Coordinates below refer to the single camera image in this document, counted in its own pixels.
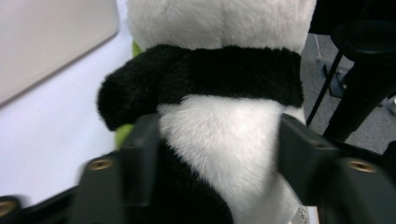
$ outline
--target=metal grommet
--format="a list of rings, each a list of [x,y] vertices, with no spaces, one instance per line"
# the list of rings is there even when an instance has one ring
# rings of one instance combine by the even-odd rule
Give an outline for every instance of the metal grommet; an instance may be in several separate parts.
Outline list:
[[[0,202],[0,217],[10,213],[17,204],[12,201]]]
[[[88,165],[88,169],[92,171],[103,170],[110,167],[113,164],[111,160],[99,160],[93,161]]]
[[[350,161],[348,164],[350,167],[352,167],[355,170],[359,170],[367,173],[375,172],[375,168],[372,165],[363,161]]]

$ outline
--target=green object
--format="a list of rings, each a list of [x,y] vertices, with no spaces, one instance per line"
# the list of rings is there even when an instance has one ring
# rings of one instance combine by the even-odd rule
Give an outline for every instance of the green object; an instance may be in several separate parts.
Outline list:
[[[138,54],[143,52],[139,46],[137,46],[136,42],[132,43],[132,55],[136,57]],[[125,141],[125,138],[128,136],[128,134],[132,131],[134,128],[133,124],[124,124],[120,126],[116,130],[116,149],[120,150],[122,143]]]
[[[117,150],[120,150],[122,143],[125,141],[125,138],[128,136],[128,134],[132,131],[133,128],[134,128],[133,124],[124,124],[116,130]]]
[[[141,52],[143,52],[143,50],[137,46],[136,42],[132,42],[132,55],[136,57]]]

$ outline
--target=black plush arm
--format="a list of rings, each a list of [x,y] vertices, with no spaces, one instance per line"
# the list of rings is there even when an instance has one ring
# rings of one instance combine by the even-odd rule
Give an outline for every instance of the black plush arm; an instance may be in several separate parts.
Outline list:
[[[153,113],[163,74],[189,50],[160,45],[141,53],[109,75],[99,90],[98,110],[108,129]]]

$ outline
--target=black chair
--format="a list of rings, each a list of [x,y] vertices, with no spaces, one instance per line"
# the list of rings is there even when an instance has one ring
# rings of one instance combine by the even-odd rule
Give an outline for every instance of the black chair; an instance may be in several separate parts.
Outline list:
[[[396,22],[346,22],[335,28],[331,37],[339,52],[307,123],[312,121],[336,66],[345,55],[355,64],[346,75],[344,97],[323,134],[344,142],[396,90]]]

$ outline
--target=panda plush toy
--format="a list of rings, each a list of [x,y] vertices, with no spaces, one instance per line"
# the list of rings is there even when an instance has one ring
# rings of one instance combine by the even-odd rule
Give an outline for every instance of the panda plush toy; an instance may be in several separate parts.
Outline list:
[[[109,75],[114,131],[160,114],[151,206],[140,223],[286,224],[299,201],[276,170],[282,113],[304,122],[300,53],[315,0],[129,0],[144,51]]]

